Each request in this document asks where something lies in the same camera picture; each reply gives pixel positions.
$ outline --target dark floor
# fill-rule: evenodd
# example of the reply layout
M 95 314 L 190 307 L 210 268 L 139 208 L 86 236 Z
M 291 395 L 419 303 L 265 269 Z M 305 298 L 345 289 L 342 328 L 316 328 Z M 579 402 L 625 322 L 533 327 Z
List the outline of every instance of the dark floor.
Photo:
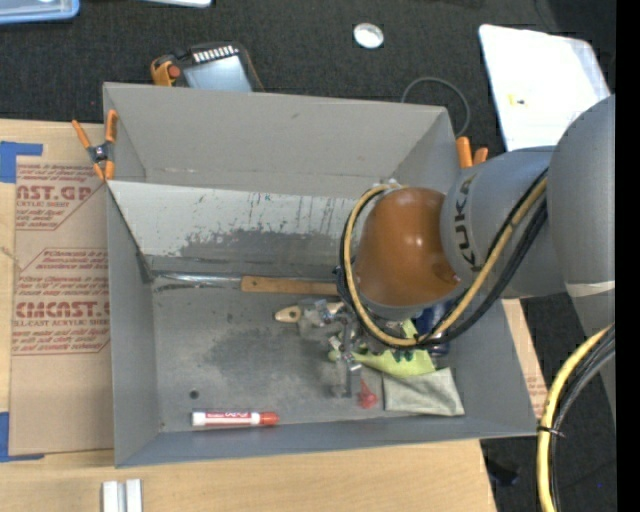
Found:
M 219 0 L 204 10 L 81 0 L 79 15 L 66 22 L 0 25 L 0 116 L 102 122 L 104 81 L 149 83 L 150 62 L 167 51 L 235 40 L 272 92 L 395 102 L 418 77 L 447 80 L 469 101 L 465 135 L 495 156 L 504 146 L 479 26 L 585 39 L 615 91 L 616 14 L 615 0 Z M 362 21 L 383 28 L 382 49 L 353 43 L 352 28 Z M 417 87 L 407 101 L 447 107 L 456 131 L 464 122 L 459 98 L 437 84 Z M 584 340 L 582 330 L 567 296 L 529 299 L 524 306 L 550 383 Z M 617 510 L 616 434 L 599 379 L 570 411 L 565 432 L 557 461 L 563 511 Z M 499 510 L 535 511 L 535 439 L 483 446 L 490 464 L 518 475 L 513 485 L 496 485 Z

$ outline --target black wire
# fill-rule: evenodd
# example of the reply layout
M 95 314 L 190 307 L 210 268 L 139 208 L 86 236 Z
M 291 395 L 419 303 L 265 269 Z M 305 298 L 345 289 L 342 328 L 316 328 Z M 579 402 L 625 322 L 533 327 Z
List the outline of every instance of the black wire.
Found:
M 520 198 L 518 203 L 516 203 L 516 205 L 512 208 L 511 212 L 507 216 L 507 219 L 503 223 L 500 231 L 498 232 L 498 235 L 496 236 L 496 238 L 495 238 L 495 240 L 494 240 L 494 242 L 492 244 L 492 249 L 493 249 L 493 246 L 495 245 L 497 239 L 504 232 L 504 230 L 507 228 L 507 226 L 512 222 L 513 217 L 515 215 L 515 212 L 522 205 L 522 203 L 526 200 L 526 198 L 529 196 L 531 191 L 544 178 L 544 176 L 547 173 L 547 170 L 548 169 L 545 169 L 536 178 L 536 180 L 533 182 L 533 184 L 527 189 L 526 193 Z M 377 197 L 382 192 L 385 192 L 385 190 L 381 190 L 379 193 L 374 194 L 370 198 L 368 198 L 367 201 L 362 205 L 362 209 L 364 209 L 364 207 L 373 198 Z M 409 348 L 409 349 L 424 348 L 424 347 L 427 347 L 427 346 L 430 346 L 430 345 L 433 345 L 433 344 L 445 343 L 447 341 L 453 340 L 454 338 L 457 338 L 458 336 L 460 336 L 461 334 L 466 332 L 471 326 L 473 326 L 489 310 L 489 308 L 493 305 L 493 303 L 500 297 L 500 295 L 502 294 L 502 292 L 504 291 L 506 286 L 511 281 L 511 278 L 513 277 L 513 275 L 518 270 L 518 268 L 520 266 L 520 263 L 524 259 L 525 255 L 527 254 L 527 252 L 528 252 L 529 248 L 531 247 L 531 245 L 533 244 L 537 234 L 540 232 L 540 229 L 542 228 L 542 226 L 546 222 L 547 216 L 548 216 L 548 212 L 547 212 L 546 199 L 543 199 L 542 202 L 540 203 L 540 205 L 538 206 L 537 210 L 535 211 L 535 213 L 531 217 L 531 220 L 527 224 L 527 226 L 526 226 L 526 228 L 525 228 L 525 230 L 524 230 L 524 232 L 522 234 L 522 237 L 520 238 L 520 241 L 518 242 L 518 245 L 514 249 L 511 257 L 509 258 L 509 261 L 505 265 L 505 267 L 504 267 L 504 269 L 502 271 L 502 274 L 500 275 L 500 277 L 496 281 L 496 283 L 493 286 L 493 288 L 491 289 L 491 291 L 487 294 L 487 296 L 485 297 L 483 302 L 480 304 L 480 306 L 478 306 L 478 308 L 471 314 L 471 316 L 469 316 L 467 319 L 465 319 L 464 322 L 462 322 L 460 325 L 456 326 L 454 330 L 450 330 L 450 331 L 444 333 L 443 335 L 439 336 L 437 339 L 435 339 L 435 340 L 428 339 L 429 336 L 430 336 L 430 334 L 429 334 L 427 336 L 421 336 L 421 337 L 427 338 L 426 341 L 418 342 L 415 345 L 413 345 L 412 347 L 405 347 L 405 346 L 395 345 L 395 344 L 392 344 L 392 343 L 389 343 L 387 341 L 384 341 L 384 340 L 380 339 L 380 337 L 377 336 L 377 334 L 375 332 L 373 332 L 371 329 L 369 329 L 368 326 L 364 323 L 363 318 L 360 315 L 359 311 L 356 310 L 355 308 L 353 308 L 356 317 L 358 318 L 360 323 L 363 324 L 363 327 L 364 327 L 365 331 L 369 335 L 371 335 L 373 338 L 375 338 L 376 340 L 378 340 L 383 345 L 385 345 L 385 346 L 387 346 L 389 348 L 400 349 L 400 350 L 407 349 L 407 348 Z M 341 292 L 341 295 L 343 295 L 342 298 L 345 300 L 345 302 L 352 306 L 353 305 L 353 297 L 351 296 L 351 292 L 349 290 L 349 287 L 346 285 L 346 275 L 344 274 L 344 272 L 341 271 L 341 269 L 344 269 L 344 243 L 345 243 L 345 236 L 346 236 L 346 224 L 345 224 L 345 228 L 343 229 L 342 236 L 340 238 L 340 267 L 337 269 L 337 276 L 338 276 L 338 279 L 337 279 L 338 286 L 337 286 L 337 288 L 338 288 L 338 291 Z M 448 316 L 450 316 L 451 312 L 455 309 L 455 307 L 457 306 L 459 301 L 460 301 L 460 297 L 458 298 L 457 301 L 455 301 L 453 303 L 453 305 L 449 308 L 449 311 L 440 319 L 440 321 L 436 324 L 436 326 L 431 330 L 431 333 L 433 333 L 438 328 L 438 326 L 441 325 L 441 323 L 443 321 L 445 321 Z
M 445 85 L 458 95 L 458 97 L 462 101 L 462 105 L 464 106 L 464 110 L 465 110 L 465 120 L 462 125 L 462 128 L 460 128 L 460 130 L 454 135 L 456 138 L 460 137 L 464 132 L 467 131 L 467 128 L 469 128 L 469 124 L 471 123 L 471 107 L 469 106 L 469 102 L 467 101 L 467 98 L 462 93 L 462 91 L 458 89 L 455 85 L 453 85 L 451 82 L 447 82 L 442 78 L 437 78 L 434 76 L 423 76 L 421 78 L 416 78 L 404 90 L 404 93 L 402 94 L 402 98 L 400 98 L 400 103 L 404 103 L 407 99 L 407 95 L 409 94 L 409 91 L 411 91 L 411 89 L 413 89 L 416 85 L 422 82 L 435 82 L 438 84 Z
M 547 202 L 546 200 L 542 201 L 536 212 L 534 213 L 531 221 L 527 225 L 525 231 L 518 242 L 518 245 L 514 249 L 513 254 L 509 258 L 502 274 L 496 281 L 496 284 L 493 286 L 491 291 L 484 298 L 482 303 L 473 311 L 473 313 L 466 318 L 461 324 L 455 326 L 453 330 L 449 330 L 445 332 L 442 336 L 438 337 L 435 340 L 428 340 L 424 343 L 418 343 L 418 347 L 429 346 L 433 344 L 441 344 L 451 341 L 467 330 L 471 328 L 494 304 L 494 302 L 500 298 L 500 295 L 505 290 L 514 274 L 520 267 L 522 260 L 526 256 L 529 248 L 533 244 L 537 234 L 544 226 L 548 217 L 547 213 Z
M 507 218 L 505 219 L 505 221 L 502 223 L 502 226 L 500 227 L 500 230 L 498 231 L 498 233 L 494 237 L 493 241 L 491 242 L 491 245 L 489 247 L 489 250 L 487 252 L 487 257 L 485 258 L 485 260 L 489 257 L 491 252 L 494 250 L 496 244 L 498 243 L 498 240 L 504 234 L 504 232 L 506 231 L 507 227 L 509 227 L 512 224 L 513 218 L 515 217 L 515 214 L 518 211 L 518 209 L 522 206 L 522 204 L 531 195 L 531 192 L 546 177 L 548 172 L 549 172 L 549 167 L 546 167 L 536 177 L 536 179 L 531 183 L 531 185 L 527 188 L 526 192 L 520 197 L 520 199 L 513 206 L 513 208 L 511 208 L 511 211 L 507 215 Z M 531 221 L 529 222 L 529 225 L 527 226 L 525 232 L 523 233 L 523 236 L 520 238 L 520 242 L 518 243 L 517 247 L 515 248 L 515 250 L 514 250 L 512 256 L 511 256 L 509 262 L 505 266 L 502 275 L 500 276 L 500 278 L 496 282 L 496 285 L 489 292 L 489 294 L 487 295 L 487 297 L 485 298 L 483 303 L 479 306 L 479 308 L 471 315 L 471 317 L 468 320 L 466 320 L 460 326 L 456 327 L 455 331 L 450 331 L 450 332 L 444 334 L 443 336 L 440 336 L 437 339 L 437 341 L 430 340 L 427 343 L 421 343 L 419 345 L 420 346 L 432 345 L 434 343 L 440 344 L 440 343 L 444 343 L 445 341 L 450 341 L 453 338 L 456 338 L 457 336 L 460 336 L 460 334 L 462 334 L 463 332 L 468 330 L 469 327 L 471 327 L 471 325 L 473 325 L 473 323 L 478 321 L 480 319 L 480 317 L 484 313 L 487 312 L 487 310 L 491 307 L 493 302 L 495 302 L 498 299 L 498 297 L 500 296 L 500 294 L 504 291 L 504 289 L 506 288 L 507 284 L 509 283 L 509 281 L 511 280 L 511 278 L 515 274 L 516 270 L 518 269 L 518 266 L 522 262 L 522 259 L 524 258 L 526 252 L 529 250 L 529 247 L 533 243 L 533 240 L 535 239 L 536 235 L 538 234 L 538 232 L 542 228 L 542 225 L 544 224 L 546 219 L 547 219 L 547 208 L 546 208 L 546 199 L 545 199 L 541 203 L 541 206 L 538 207 L 538 211 L 534 214 L 534 217 L 532 217 Z M 458 297 L 458 299 L 456 301 L 454 301 L 454 303 L 451 305 L 449 310 L 442 316 L 442 318 L 440 318 L 440 320 L 438 320 L 436 325 L 434 325 L 431 328 L 431 331 L 426 336 L 427 338 L 429 338 L 434 332 L 436 332 L 440 328 L 440 326 L 444 322 L 447 321 L 447 319 L 451 316 L 451 314 L 456 309 L 456 307 L 460 303 L 460 300 L 462 300 L 463 297 L 464 297 L 464 294 L 462 296 Z
M 542 13 L 540 9 L 540 0 L 533 0 L 533 6 L 536 9 L 536 14 L 540 18 L 540 21 L 542 21 L 542 28 L 546 32 L 552 33 L 553 30 L 551 29 L 551 24 L 549 23 L 549 21 L 547 20 L 547 17 Z
M 569 409 L 576 401 L 584 387 L 598 374 L 602 366 L 615 355 L 615 324 L 612 325 L 603 335 L 598 345 L 580 362 L 574 371 L 574 377 L 566 386 L 566 391 L 560 398 L 559 407 L 556 411 L 552 430 L 560 432 Z M 560 512 L 560 496 L 558 474 L 553 470 L 553 461 L 556 458 L 558 436 L 551 437 L 551 447 L 549 453 L 549 465 L 551 468 L 551 498 L 556 512 Z

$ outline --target red cap marker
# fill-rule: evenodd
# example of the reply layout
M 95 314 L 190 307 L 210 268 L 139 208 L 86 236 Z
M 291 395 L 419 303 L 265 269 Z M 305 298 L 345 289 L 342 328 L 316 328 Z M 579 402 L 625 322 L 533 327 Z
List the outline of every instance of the red cap marker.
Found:
M 280 417 L 275 412 L 210 411 L 196 409 L 191 413 L 194 427 L 259 427 L 275 425 Z

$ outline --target yellow wire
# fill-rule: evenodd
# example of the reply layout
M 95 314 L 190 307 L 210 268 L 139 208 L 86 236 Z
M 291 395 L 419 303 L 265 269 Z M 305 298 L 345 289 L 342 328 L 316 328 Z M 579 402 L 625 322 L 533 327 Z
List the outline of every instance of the yellow wire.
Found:
M 553 417 L 556 412 L 556 407 L 560 399 L 560 394 L 569 380 L 571 374 L 575 371 L 580 361 L 589 353 L 589 351 L 600 341 L 602 336 L 611 327 L 608 326 L 602 329 L 600 332 L 594 334 L 580 345 L 576 351 L 571 354 L 569 359 L 565 361 L 556 375 L 551 389 L 547 394 L 547 401 L 545 403 L 542 417 L 540 418 L 540 427 L 552 428 Z M 538 499 L 540 500 L 540 506 L 543 512 L 555 512 L 553 500 L 551 497 L 551 490 L 549 486 L 549 477 L 551 475 L 551 464 L 549 461 L 549 445 L 551 442 L 551 432 L 546 430 L 538 431 L 538 452 L 536 456 L 536 475 L 538 480 Z
M 360 318 L 366 327 L 375 334 L 376 337 L 381 339 L 383 342 L 402 346 L 402 347 L 411 347 L 416 345 L 417 343 L 423 342 L 427 339 L 432 339 L 438 336 L 440 333 L 444 332 L 448 329 L 462 314 L 462 312 L 467 308 L 473 297 L 478 293 L 482 285 L 487 279 L 489 272 L 494 267 L 495 263 L 498 261 L 500 254 L 504 250 L 504 247 L 507 245 L 507 242 L 513 235 L 513 231 L 515 226 L 524 218 L 527 212 L 531 209 L 533 204 L 542 196 L 547 187 L 547 178 L 543 178 L 540 180 L 540 183 L 534 187 L 531 193 L 526 197 L 526 199 L 522 202 L 522 204 L 516 210 L 511 223 L 505 228 L 505 230 L 500 235 L 495 247 L 489 254 L 486 263 L 483 265 L 482 269 L 478 273 L 476 279 L 469 287 L 469 289 L 465 292 L 462 300 L 457 304 L 455 309 L 451 312 L 451 314 L 447 317 L 447 319 L 442 322 L 438 328 L 431 334 L 425 334 L 418 339 L 415 338 L 397 338 L 395 336 L 391 336 L 381 330 L 369 317 L 369 314 L 365 310 L 360 298 L 358 297 L 358 292 L 356 290 L 356 284 L 353 278 L 353 270 L 351 267 L 351 237 L 353 233 L 353 228 L 355 222 L 360 214 L 360 211 L 366 205 L 367 201 L 373 196 L 384 192 L 385 190 L 396 189 L 396 188 L 404 188 L 400 185 L 389 184 L 389 185 L 378 185 L 377 187 L 373 187 L 365 192 L 360 200 L 356 203 L 353 210 L 351 211 L 351 215 L 347 220 L 347 225 L 345 228 L 345 236 L 344 236 L 344 248 L 343 248 L 343 259 L 344 259 L 344 270 L 345 270 L 345 278 L 347 283 L 347 288 L 350 292 L 351 298 L 353 300 L 353 305 L 355 309 L 358 311 Z

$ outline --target orange clip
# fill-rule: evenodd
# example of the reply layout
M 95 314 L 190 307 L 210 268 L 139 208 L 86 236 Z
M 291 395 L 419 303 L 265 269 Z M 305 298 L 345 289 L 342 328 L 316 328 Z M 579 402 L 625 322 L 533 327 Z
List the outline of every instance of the orange clip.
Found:
M 460 168 L 462 169 L 485 162 L 489 154 L 487 148 L 479 148 L 472 157 L 471 143 L 468 137 L 458 137 L 458 139 L 456 139 L 456 150 L 458 151 L 458 160 L 460 160 Z
M 151 63 L 151 79 L 155 85 L 164 85 L 171 87 L 176 77 L 180 74 L 180 68 L 171 60 L 156 64 L 160 59 L 156 59 Z
M 456 149 L 458 150 L 458 160 L 460 160 L 460 167 L 466 169 L 473 165 L 471 158 L 471 144 L 468 137 L 458 137 L 456 139 Z
M 111 109 L 107 114 L 105 142 L 99 146 L 92 146 L 89 141 L 89 137 L 87 137 L 87 133 L 84 131 L 84 128 L 82 128 L 80 123 L 75 119 L 71 121 L 71 124 L 75 128 L 78 138 L 82 143 L 82 147 L 87 150 L 91 157 L 93 170 L 102 181 L 113 179 L 113 176 L 115 175 L 115 164 L 111 159 L 111 152 L 116 143 L 118 134 L 118 120 L 118 113 Z

